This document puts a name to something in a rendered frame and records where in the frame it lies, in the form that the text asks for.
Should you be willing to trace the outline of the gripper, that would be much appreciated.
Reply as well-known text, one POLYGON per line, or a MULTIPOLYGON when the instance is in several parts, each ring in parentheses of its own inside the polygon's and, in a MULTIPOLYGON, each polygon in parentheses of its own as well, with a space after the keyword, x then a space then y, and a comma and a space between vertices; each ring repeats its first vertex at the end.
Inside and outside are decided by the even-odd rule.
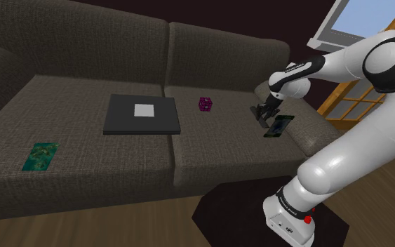
POLYGON ((275 117, 280 112, 279 106, 282 102, 283 100, 270 94, 265 103, 259 104, 257 107, 251 106, 250 110, 262 128, 269 128, 269 125, 261 116, 263 114, 268 114, 269 117, 275 117))

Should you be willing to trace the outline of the dark phone with green edge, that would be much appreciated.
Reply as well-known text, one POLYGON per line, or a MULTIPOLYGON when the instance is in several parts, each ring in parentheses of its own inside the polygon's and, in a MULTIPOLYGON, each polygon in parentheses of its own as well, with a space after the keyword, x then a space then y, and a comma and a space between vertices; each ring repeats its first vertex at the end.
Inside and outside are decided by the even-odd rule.
POLYGON ((294 119, 291 115, 278 115, 269 130, 263 135, 264 138, 278 138, 288 124, 294 119))

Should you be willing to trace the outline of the magenta puzzle cube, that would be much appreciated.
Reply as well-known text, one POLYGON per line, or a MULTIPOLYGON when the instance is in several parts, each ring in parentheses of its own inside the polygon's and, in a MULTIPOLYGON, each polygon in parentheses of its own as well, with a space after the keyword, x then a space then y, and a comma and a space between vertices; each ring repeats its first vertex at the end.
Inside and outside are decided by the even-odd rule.
POLYGON ((199 110, 202 112, 211 111, 213 102, 209 97, 200 97, 199 99, 199 110))

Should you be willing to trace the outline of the wooden lattice door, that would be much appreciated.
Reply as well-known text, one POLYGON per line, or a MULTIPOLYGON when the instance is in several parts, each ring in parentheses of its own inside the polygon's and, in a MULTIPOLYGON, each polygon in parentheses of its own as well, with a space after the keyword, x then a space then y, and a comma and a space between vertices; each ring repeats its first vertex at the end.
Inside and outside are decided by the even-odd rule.
MULTIPOLYGON (((389 29, 395 29, 395 19, 386 28, 389 29)), ((319 107, 318 113, 337 129, 349 130, 384 103, 385 99, 386 95, 376 92, 369 81, 354 80, 338 85, 319 107)))

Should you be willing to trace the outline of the dark robot stand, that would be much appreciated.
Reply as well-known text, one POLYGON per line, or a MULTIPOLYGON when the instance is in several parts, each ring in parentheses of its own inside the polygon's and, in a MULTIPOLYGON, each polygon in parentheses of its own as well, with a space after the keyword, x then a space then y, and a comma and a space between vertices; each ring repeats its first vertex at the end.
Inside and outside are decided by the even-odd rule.
MULTIPOLYGON (((290 176, 227 182, 205 194, 192 220, 211 247, 292 247, 265 222, 263 201, 290 176)), ((349 225, 323 203, 315 208, 312 247, 343 247, 349 225)))

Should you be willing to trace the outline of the grey framed window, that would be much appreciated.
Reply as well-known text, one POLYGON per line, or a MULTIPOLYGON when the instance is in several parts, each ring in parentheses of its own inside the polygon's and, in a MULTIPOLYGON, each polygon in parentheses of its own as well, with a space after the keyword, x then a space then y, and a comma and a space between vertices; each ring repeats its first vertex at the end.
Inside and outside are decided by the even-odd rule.
POLYGON ((335 52, 385 31, 394 19, 395 0, 336 0, 307 45, 335 52))

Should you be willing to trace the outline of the black book with white square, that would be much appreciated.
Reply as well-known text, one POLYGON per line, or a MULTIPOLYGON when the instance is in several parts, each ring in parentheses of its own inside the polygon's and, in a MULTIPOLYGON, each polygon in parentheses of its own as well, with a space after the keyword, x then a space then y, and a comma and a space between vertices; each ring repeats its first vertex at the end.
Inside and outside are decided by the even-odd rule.
POLYGON ((174 98, 112 94, 103 127, 105 135, 179 135, 174 98))

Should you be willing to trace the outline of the brown fabric sofa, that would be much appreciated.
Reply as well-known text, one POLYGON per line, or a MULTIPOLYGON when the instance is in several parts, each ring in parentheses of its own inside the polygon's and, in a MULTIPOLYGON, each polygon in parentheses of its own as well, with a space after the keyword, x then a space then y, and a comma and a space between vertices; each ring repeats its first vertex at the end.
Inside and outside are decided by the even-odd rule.
POLYGON ((0 0, 0 220, 293 175, 340 133, 288 98, 281 111, 295 118, 263 137, 250 107, 289 55, 283 41, 70 0, 0 0), (112 94, 174 98, 180 134, 105 135, 112 94), (22 171, 36 143, 52 142, 46 171, 22 171))

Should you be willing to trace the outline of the green patterned card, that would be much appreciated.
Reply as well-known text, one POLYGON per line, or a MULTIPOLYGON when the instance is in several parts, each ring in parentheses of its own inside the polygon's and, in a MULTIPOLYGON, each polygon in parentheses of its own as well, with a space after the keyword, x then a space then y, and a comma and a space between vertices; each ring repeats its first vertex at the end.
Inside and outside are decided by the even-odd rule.
POLYGON ((56 142, 36 143, 22 167, 22 171, 46 171, 59 146, 60 144, 56 142))

